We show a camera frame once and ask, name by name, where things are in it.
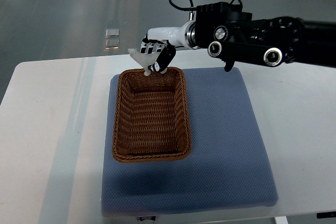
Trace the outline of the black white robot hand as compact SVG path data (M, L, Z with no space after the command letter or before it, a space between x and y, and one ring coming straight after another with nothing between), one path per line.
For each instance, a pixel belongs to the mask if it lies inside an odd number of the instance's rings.
M146 63L144 69L164 73L176 55L176 48L198 49L195 40L195 21L188 21L182 27L151 28L142 40L140 53L156 54L153 63Z

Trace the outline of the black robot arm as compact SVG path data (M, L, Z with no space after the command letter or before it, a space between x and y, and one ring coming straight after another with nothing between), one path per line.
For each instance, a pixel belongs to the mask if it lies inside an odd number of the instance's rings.
M241 0L180 7L196 14L187 29L191 47L204 48L225 63L229 72L236 62L265 67L283 63L335 67L335 23L280 16L253 20L243 12Z

